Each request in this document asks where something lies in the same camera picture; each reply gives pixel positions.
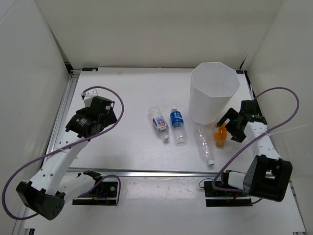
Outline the clear crushed unlabelled bottle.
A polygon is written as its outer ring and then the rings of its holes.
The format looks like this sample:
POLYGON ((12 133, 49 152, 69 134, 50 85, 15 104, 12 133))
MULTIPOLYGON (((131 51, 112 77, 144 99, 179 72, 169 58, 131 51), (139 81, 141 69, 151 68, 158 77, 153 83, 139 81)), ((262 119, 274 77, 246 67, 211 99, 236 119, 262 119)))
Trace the clear crushed unlabelled bottle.
POLYGON ((208 167, 212 168, 215 165, 214 149, 207 137, 205 126, 196 125, 194 128, 194 136, 200 158, 205 161, 208 167))

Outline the orange bottle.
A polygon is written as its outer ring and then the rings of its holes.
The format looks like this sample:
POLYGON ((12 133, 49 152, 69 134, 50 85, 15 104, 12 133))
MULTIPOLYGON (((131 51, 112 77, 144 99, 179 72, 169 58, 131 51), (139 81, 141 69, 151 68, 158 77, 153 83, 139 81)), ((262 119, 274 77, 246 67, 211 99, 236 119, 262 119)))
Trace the orange bottle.
POLYGON ((226 123, 223 123, 220 127, 215 126, 214 128, 214 139, 217 147, 224 147, 225 140, 227 138, 226 123))

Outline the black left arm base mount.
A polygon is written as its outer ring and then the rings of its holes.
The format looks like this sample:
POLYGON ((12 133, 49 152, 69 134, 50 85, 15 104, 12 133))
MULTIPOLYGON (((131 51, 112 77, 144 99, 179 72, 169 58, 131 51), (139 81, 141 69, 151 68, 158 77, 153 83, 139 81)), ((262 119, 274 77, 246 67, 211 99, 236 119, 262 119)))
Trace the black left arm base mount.
POLYGON ((84 175, 90 176, 96 187, 88 193, 72 200, 72 205, 77 206, 117 206, 120 200, 121 180, 117 175, 102 176, 95 171, 85 171, 84 175))

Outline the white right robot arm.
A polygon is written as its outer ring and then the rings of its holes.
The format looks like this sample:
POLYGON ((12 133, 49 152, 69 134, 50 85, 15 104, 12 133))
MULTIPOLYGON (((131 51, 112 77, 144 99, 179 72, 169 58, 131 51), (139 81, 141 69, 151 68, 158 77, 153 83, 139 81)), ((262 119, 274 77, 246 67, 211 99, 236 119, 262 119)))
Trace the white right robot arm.
POLYGON ((222 168, 219 173, 221 182, 213 181, 213 189, 230 196, 240 192, 249 196, 281 202, 284 199, 292 164, 283 160, 275 150, 267 134, 268 126, 264 116, 257 111, 257 101, 243 100, 240 111, 230 108, 217 123, 225 128, 233 141, 242 143, 249 140, 246 147, 251 147, 254 159, 246 173, 222 168))

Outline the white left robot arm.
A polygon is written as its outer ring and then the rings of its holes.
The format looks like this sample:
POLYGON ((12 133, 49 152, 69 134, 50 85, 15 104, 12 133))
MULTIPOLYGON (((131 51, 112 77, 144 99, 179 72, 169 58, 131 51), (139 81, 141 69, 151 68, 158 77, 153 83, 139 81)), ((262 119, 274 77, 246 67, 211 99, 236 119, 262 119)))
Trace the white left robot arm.
POLYGON ((68 201, 83 194, 97 196, 102 192, 103 178, 94 171, 85 171, 67 183, 61 180, 77 155, 89 143, 89 138, 117 122, 114 105, 112 100, 94 96, 88 107, 76 112, 66 125, 66 131, 76 133, 75 140, 79 143, 49 157, 28 182, 18 184, 16 191, 25 206, 47 220, 53 220, 68 201))

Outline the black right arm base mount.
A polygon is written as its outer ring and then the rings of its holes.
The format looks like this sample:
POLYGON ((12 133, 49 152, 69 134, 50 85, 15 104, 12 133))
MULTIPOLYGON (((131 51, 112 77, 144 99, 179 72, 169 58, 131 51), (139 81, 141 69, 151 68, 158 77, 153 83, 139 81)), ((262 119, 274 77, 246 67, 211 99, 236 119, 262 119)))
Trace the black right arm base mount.
POLYGON ((220 191, 212 186, 213 179, 205 178, 199 182, 199 188, 204 189, 206 207, 249 207, 251 197, 239 192, 220 191))

